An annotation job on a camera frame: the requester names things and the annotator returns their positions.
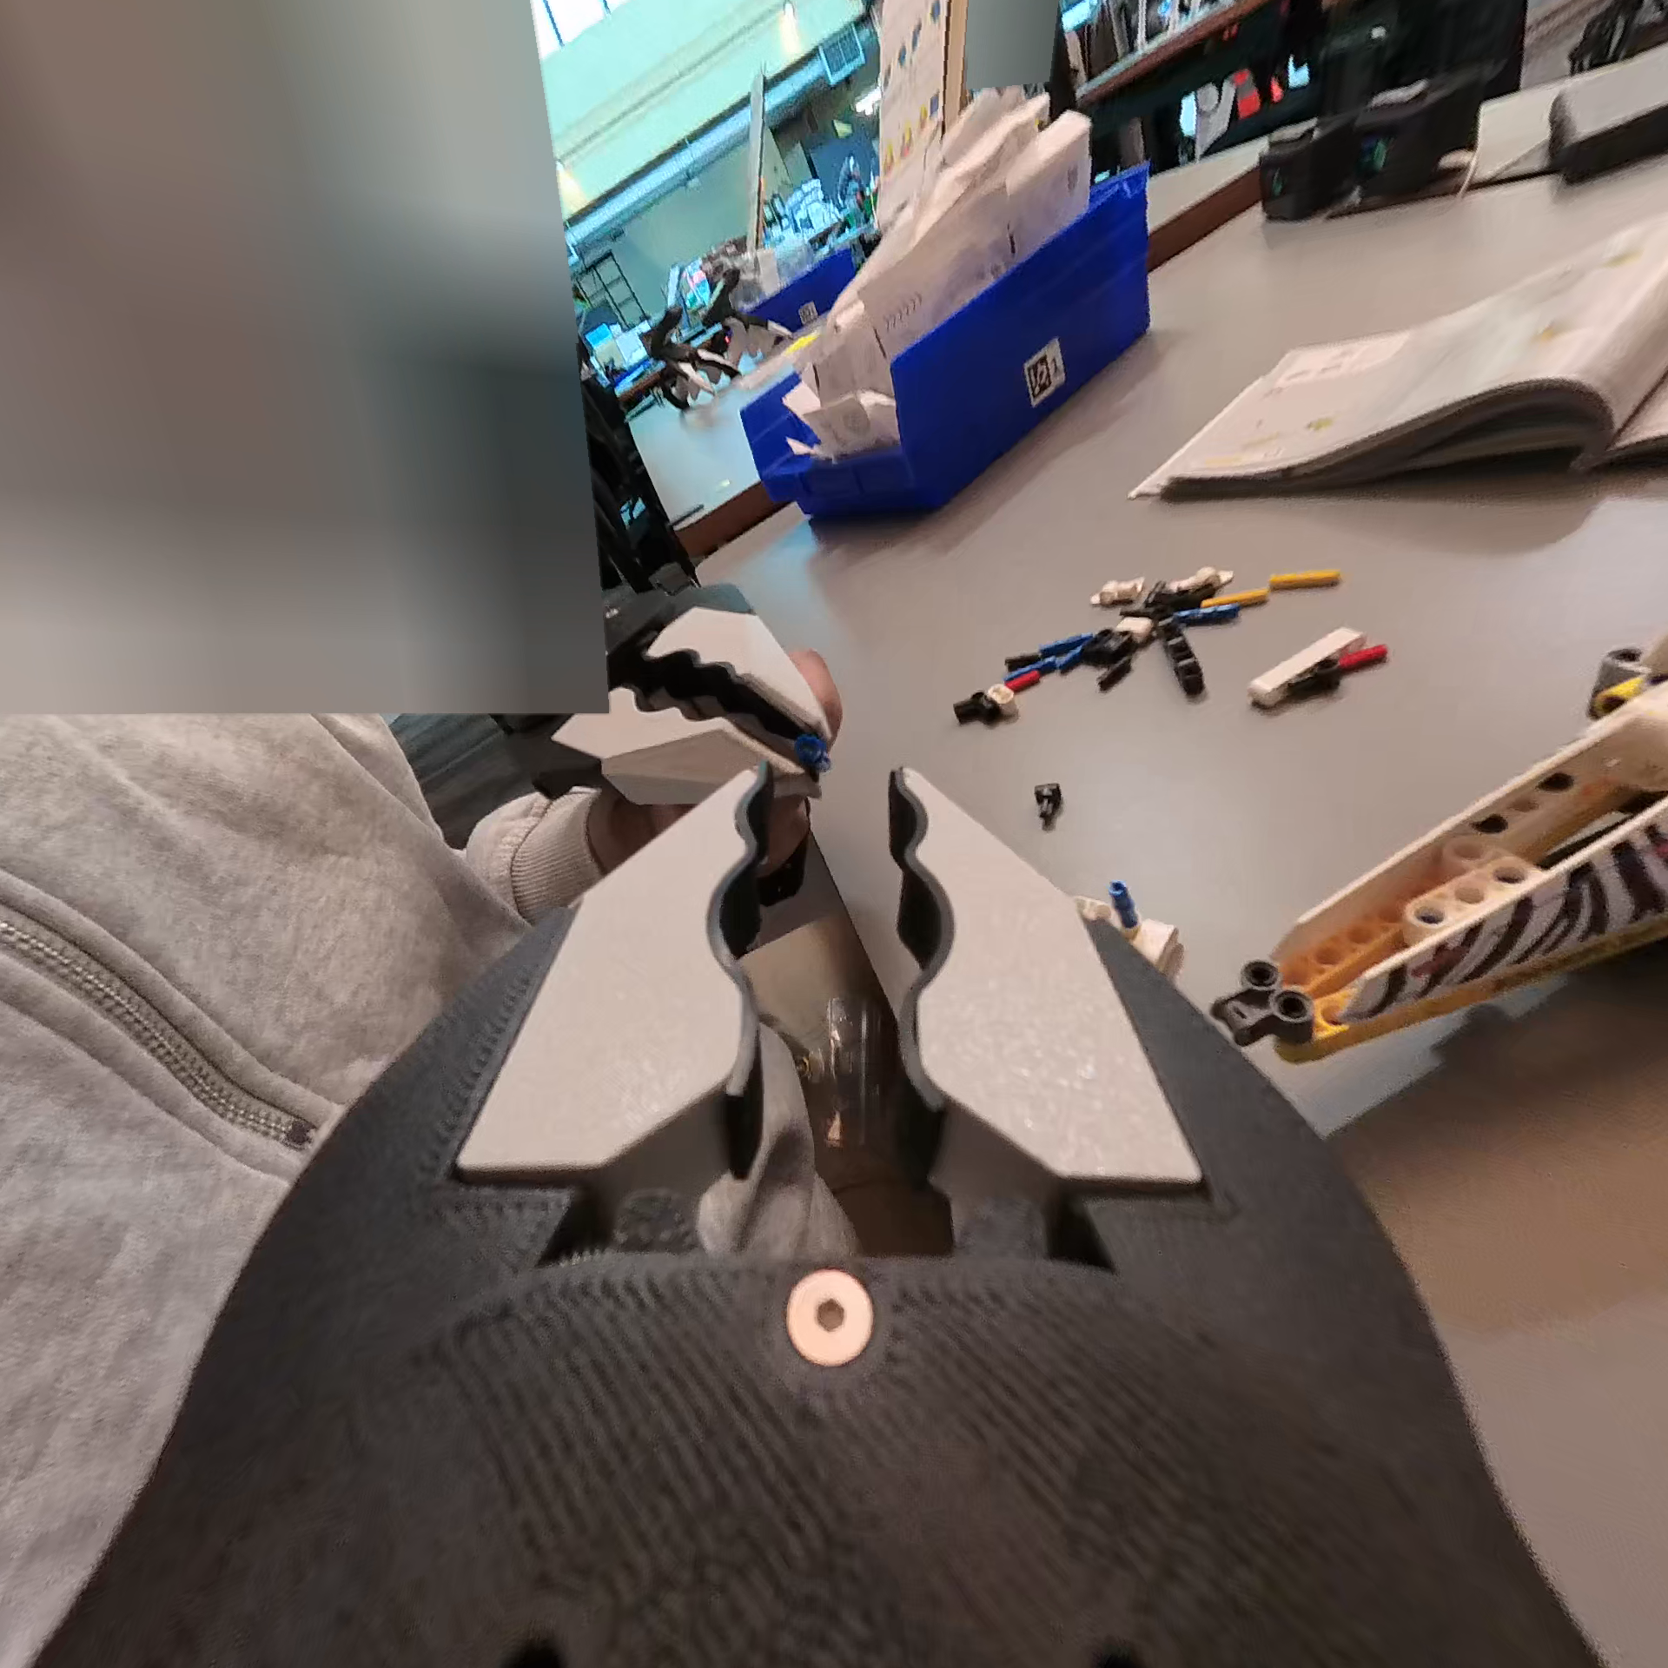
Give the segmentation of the person's left hand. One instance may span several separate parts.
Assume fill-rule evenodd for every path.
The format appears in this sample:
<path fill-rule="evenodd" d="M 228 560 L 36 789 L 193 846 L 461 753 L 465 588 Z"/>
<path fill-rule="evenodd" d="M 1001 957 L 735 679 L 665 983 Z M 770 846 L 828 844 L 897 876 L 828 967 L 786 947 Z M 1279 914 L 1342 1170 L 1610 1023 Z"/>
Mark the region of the person's left hand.
<path fill-rule="evenodd" d="M 844 723 L 844 701 L 824 656 L 812 650 L 792 650 L 788 658 L 798 665 L 806 687 L 818 699 L 828 739 L 834 743 Z M 641 806 L 623 799 L 612 787 L 602 789 L 592 802 L 588 822 L 588 840 L 596 864 L 602 872 L 614 872 L 661 832 L 675 826 L 689 810 L 689 806 Z M 778 801 L 770 810 L 760 878 L 770 878 L 784 866 L 802 870 L 810 846 L 812 814 L 806 801 Z"/>

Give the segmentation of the dark grey case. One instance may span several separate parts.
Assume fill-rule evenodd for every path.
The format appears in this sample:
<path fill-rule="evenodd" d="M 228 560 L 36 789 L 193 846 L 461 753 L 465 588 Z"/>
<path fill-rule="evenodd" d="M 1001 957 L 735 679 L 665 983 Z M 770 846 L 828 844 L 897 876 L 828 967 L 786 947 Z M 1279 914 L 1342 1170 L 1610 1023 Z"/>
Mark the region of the dark grey case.
<path fill-rule="evenodd" d="M 1565 183 L 1666 155 L 1666 48 L 1575 76 L 1549 107 L 1549 167 Z"/>

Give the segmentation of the blue plastic bin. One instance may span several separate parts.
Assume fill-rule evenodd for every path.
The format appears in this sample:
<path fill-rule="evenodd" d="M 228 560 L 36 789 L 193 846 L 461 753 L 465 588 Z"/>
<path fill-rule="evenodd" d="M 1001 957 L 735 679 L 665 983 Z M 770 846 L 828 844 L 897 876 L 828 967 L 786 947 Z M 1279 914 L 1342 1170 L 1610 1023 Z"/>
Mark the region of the blue plastic bin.
<path fill-rule="evenodd" d="M 1098 181 L 1086 211 L 894 364 L 897 445 L 842 461 L 796 451 L 796 380 L 756 395 L 741 425 L 756 477 L 808 519 L 923 515 L 1112 366 L 1152 324 L 1148 165 Z"/>

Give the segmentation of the yellow white striped lego model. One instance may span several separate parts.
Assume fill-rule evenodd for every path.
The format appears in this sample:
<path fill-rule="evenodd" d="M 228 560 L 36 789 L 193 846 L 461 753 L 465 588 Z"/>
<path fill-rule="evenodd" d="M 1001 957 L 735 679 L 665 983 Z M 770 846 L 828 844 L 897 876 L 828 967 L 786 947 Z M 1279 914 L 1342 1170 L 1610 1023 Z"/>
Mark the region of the yellow white striped lego model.
<path fill-rule="evenodd" d="M 1239 1049 L 1330 1057 L 1666 934 L 1666 638 L 1612 652 L 1589 725 L 1303 914 L 1211 1007 Z"/>

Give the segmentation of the black white tool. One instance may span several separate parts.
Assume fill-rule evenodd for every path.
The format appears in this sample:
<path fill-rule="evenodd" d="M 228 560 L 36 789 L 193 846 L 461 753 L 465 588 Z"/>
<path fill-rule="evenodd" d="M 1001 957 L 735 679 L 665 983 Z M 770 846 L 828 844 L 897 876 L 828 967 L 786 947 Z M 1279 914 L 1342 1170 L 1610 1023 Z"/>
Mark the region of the black white tool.
<path fill-rule="evenodd" d="M 715 298 L 693 336 L 681 334 L 681 322 L 683 308 L 671 306 L 641 336 L 645 356 L 659 366 L 659 395 L 677 411 L 689 411 L 703 395 L 717 397 L 745 376 L 747 360 L 768 360 L 796 338 L 729 294 Z"/>

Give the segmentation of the pile of loose lego pieces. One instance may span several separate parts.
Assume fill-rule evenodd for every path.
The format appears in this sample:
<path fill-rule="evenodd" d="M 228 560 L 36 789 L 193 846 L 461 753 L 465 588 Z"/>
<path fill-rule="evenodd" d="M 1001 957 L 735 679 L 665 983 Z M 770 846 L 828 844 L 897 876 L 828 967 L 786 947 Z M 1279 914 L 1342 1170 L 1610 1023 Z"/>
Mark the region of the pile of loose lego pieces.
<path fill-rule="evenodd" d="M 951 705 L 959 725 L 995 727 L 1017 717 L 1019 697 L 1042 679 L 1080 667 L 1094 669 L 1102 693 L 1130 675 L 1138 654 L 1160 648 L 1181 695 L 1203 699 L 1203 665 L 1191 636 L 1237 622 L 1271 598 L 1297 592 L 1330 592 L 1342 584 L 1340 570 L 1295 570 L 1271 576 L 1253 590 L 1229 592 L 1231 570 L 1203 566 L 1181 578 L 1116 578 L 1090 596 L 1094 610 L 1112 612 L 1114 622 L 1094 632 L 1044 640 L 1031 652 L 1005 658 L 1003 673 L 989 685 Z"/>

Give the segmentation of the open instruction booklet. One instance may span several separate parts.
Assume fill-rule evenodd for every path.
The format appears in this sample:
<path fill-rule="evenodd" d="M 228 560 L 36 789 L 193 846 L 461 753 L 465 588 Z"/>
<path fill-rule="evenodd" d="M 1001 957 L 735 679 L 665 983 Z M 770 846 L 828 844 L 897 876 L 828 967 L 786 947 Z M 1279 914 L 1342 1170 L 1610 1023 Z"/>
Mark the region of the open instruction booklet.
<path fill-rule="evenodd" d="M 1636 223 L 1402 332 L 1297 348 L 1144 479 L 1172 501 L 1666 455 L 1666 221 Z"/>

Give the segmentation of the small white yellow lego assembly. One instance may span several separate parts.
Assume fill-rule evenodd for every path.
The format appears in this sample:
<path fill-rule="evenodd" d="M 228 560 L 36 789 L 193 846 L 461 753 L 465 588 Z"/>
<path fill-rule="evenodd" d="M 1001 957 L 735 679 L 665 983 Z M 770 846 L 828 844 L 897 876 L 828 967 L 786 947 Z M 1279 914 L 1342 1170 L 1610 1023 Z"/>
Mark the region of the small white yellow lego assembly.
<path fill-rule="evenodd" d="M 1112 882 L 1104 896 L 1076 896 L 1078 918 L 1090 926 L 1116 930 L 1154 969 L 1175 979 L 1183 945 L 1177 928 L 1140 912 L 1128 884 Z"/>

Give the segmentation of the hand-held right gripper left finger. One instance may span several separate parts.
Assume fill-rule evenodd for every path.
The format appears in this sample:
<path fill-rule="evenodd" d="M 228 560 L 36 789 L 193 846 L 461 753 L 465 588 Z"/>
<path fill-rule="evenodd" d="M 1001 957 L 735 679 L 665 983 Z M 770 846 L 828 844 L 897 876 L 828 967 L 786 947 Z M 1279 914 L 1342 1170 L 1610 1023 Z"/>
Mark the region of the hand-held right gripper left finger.
<path fill-rule="evenodd" d="M 574 908 L 455 1170 L 572 1186 L 610 1216 L 747 1178 L 762 1128 L 758 932 L 764 765 L 715 787 Z"/>

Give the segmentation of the person's left forearm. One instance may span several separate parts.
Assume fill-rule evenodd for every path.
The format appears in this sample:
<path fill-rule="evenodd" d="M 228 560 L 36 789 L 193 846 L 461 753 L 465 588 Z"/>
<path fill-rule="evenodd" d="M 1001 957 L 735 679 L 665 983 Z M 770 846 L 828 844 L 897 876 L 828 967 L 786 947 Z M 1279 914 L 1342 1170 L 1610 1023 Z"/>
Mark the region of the person's left forearm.
<path fill-rule="evenodd" d="M 482 816 L 465 842 L 465 864 L 522 922 L 572 908 L 606 868 L 592 842 L 596 789 L 562 797 L 530 791 Z"/>

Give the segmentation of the small blue bin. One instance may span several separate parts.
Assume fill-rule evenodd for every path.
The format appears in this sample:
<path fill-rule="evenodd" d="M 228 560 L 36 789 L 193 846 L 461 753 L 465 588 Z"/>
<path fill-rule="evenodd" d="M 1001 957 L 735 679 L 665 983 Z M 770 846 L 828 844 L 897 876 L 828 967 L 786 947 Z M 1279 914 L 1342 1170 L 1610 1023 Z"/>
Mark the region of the small blue bin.
<path fill-rule="evenodd" d="M 772 296 L 745 302 L 739 310 L 749 318 L 798 334 L 834 308 L 846 286 L 858 276 L 858 254 L 856 245 L 832 248 Z"/>

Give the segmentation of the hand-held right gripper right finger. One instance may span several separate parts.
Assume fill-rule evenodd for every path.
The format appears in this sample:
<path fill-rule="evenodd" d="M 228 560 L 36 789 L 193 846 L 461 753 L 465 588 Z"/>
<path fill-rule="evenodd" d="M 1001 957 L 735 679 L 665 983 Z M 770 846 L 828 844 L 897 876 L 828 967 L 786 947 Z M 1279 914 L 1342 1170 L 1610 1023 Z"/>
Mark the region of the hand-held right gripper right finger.
<path fill-rule="evenodd" d="M 909 1158 L 951 1216 L 1199 1192 L 1112 979 L 1138 953 L 913 767 L 890 775 L 888 834 L 915 965 L 897 1019 L 921 1120 Z"/>

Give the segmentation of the white board with coloured dots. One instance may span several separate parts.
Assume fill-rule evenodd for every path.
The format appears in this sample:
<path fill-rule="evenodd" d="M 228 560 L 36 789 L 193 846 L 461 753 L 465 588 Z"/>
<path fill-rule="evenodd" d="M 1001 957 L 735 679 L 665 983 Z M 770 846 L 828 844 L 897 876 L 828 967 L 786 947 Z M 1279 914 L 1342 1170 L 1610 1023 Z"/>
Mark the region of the white board with coloured dots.
<path fill-rule="evenodd" d="M 923 191 L 961 109 L 961 2 L 874 4 L 880 30 L 880 185 L 876 225 L 888 233 Z"/>

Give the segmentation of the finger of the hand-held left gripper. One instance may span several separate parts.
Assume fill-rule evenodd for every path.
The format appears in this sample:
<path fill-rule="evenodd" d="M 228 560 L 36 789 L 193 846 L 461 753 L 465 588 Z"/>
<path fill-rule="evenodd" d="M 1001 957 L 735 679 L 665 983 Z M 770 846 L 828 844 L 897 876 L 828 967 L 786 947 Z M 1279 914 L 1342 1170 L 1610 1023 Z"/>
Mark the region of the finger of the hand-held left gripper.
<path fill-rule="evenodd" d="M 687 612 L 631 652 L 631 687 L 689 717 L 729 719 L 776 749 L 832 745 L 824 699 L 751 612 Z"/>
<path fill-rule="evenodd" d="M 820 797 L 820 781 L 792 751 L 751 735 L 733 717 L 691 719 L 683 711 L 574 715 L 554 731 L 552 743 L 590 761 L 608 787 L 637 806 L 693 806 L 760 767 L 782 797 Z"/>

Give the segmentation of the black electronic device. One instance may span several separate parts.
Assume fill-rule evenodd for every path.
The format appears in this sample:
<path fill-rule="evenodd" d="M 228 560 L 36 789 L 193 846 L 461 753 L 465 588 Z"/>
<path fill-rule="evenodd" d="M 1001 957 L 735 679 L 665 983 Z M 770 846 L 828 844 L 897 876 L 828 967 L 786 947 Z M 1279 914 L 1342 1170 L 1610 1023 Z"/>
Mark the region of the black electronic device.
<path fill-rule="evenodd" d="M 1485 70 L 1453 70 L 1364 106 L 1352 127 L 1352 207 L 1366 211 L 1444 191 L 1473 161 L 1485 90 Z"/>
<path fill-rule="evenodd" d="M 1307 119 L 1275 131 L 1259 159 L 1259 199 L 1271 223 L 1320 217 L 1350 189 L 1358 171 L 1354 111 Z"/>

